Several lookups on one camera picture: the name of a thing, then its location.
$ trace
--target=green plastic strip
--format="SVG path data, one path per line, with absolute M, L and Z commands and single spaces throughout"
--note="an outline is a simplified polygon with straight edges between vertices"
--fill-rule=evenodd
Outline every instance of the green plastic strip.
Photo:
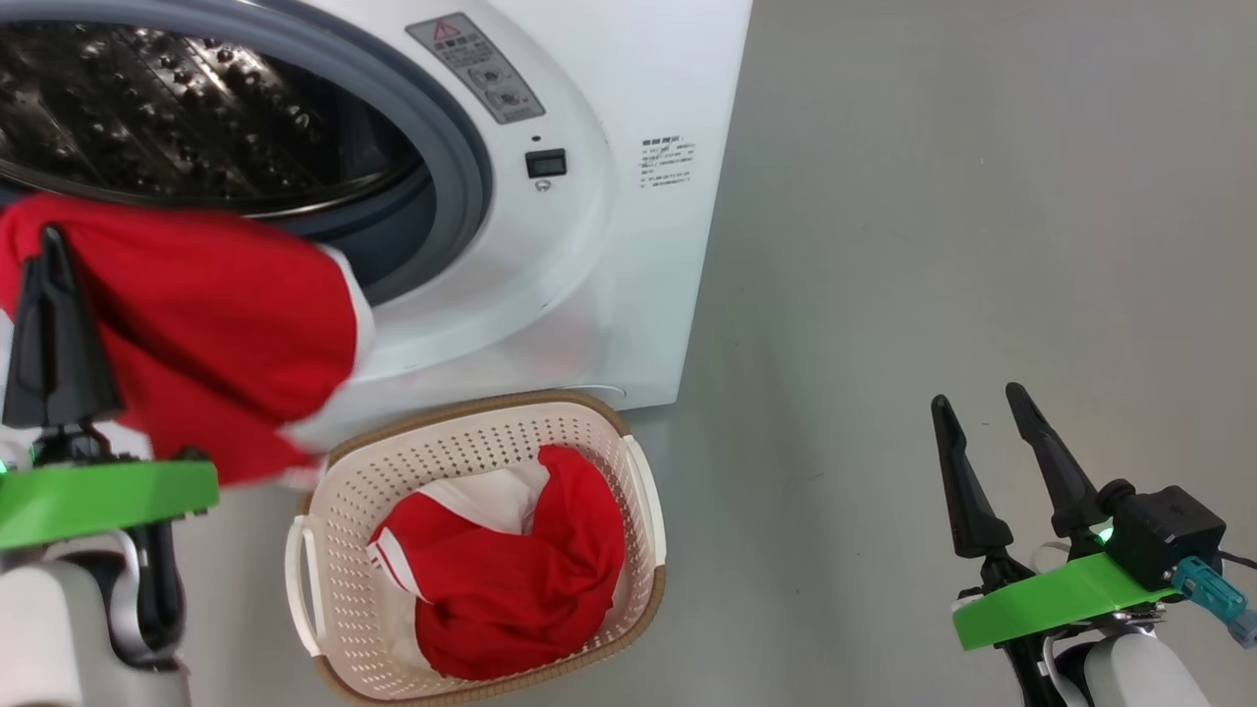
M 210 462 L 45 467 L 0 474 L 0 550 L 181 518 L 219 504 Z
M 952 614 L 952 623 L 960 645 L 974 650 L 1172 594 L 1175 590 L 1150 593 L 1107 555 L 1091 555 L 967 604 Z

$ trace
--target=laundry basket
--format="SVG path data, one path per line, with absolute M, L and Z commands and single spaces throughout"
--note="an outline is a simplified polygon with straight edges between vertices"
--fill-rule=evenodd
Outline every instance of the laundry basket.
M 398 657 L 414 630 L 366 543 L 388 511 L 425 483 L 535 458 L 542 445 L 577 449 L 606 477 L 625 520 L 622 590 L 598 633 L 562 660 L 495 681 L 442 677 Z M 309 582 L 303 590 L 302 552 Z M 591 665 L 627 648 L 664 599 L 667 548 L 659 494 L 641 447 L 611 408 L 577 392 L 535 392 L 441 410 L 353 439 L 328 458 L 285 554 L 288 603 L 302 644 L 328 686 L 356 704 L 461 704 Z

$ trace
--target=gray warning sticker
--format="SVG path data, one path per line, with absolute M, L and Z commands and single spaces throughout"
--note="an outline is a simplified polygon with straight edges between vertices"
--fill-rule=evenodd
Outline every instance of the gray warning sticker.
M 694 142 L 679 135 L 642 140 L 637 185 L 641 189 L 655 189 L 690 181 L 696 151 Z
M 463 13 L 410 25 L 406 31 L 458 74 L 499 123 L 546 114 L 524 77 Z

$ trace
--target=red garment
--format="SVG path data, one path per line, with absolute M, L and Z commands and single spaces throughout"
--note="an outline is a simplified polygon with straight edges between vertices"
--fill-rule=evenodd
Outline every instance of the red garment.
M 483 528 L 412 493 L 371 537 L 387 528 L 400 545 L 403 557 L 382 556 L 409 566 L 419 648 L 442 674 L 486 681 L 553 663 L 578 652 L 611 609 L 625 557 L 620 507 L 578 452 L 543 447 L 538 460 L 551 478 L 532 535 Z
M 337 262 L 222 213 L 150 211 L 39 195 L 0 218 L 0 307 L 57 224 L 78 263 L 123 403 L 157 459 L 206 452 L 222 484 L 308 462 L 277 435 L 353 370 L 357 316 Z

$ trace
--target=front-loading washing machine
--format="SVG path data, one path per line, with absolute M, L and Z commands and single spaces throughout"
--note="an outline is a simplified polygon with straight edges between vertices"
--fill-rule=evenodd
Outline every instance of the front-loading washing machine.
M 342 250 L 377 343 L 312 447 L 523 390 L 670 403 L 749 11 L 0 0 L 0 208 L 229 209 Z

